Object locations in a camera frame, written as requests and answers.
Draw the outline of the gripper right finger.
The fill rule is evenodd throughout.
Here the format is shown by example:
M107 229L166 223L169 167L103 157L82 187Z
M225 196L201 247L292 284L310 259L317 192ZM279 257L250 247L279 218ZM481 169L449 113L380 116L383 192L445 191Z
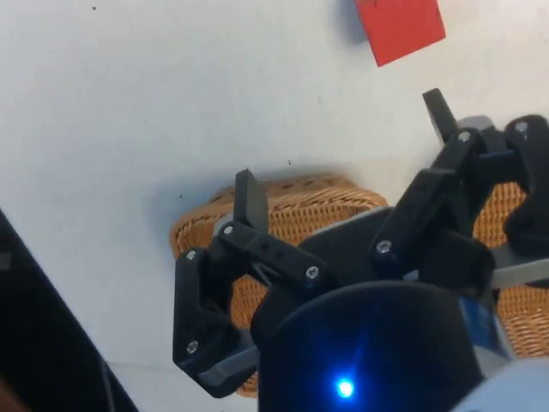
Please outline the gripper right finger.
M498 130L483 118L461 125L438 89L423 95L443 146L389 212L371 245L377 274L481 298L495 289L548 285L548 122L527 115ZM473 237L497 185L515 183L524 200L504 221L505 242Z

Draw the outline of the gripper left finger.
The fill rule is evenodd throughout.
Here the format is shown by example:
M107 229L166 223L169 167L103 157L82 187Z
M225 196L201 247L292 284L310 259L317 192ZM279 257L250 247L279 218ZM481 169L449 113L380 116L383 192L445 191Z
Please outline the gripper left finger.
M232 285L244 275L287 293L291 308L331 286L322 259L268 233L268 200L248 169L235 177L232 219L175 266L172 360L215 398L233 394L257 369L250 331L230 317Z

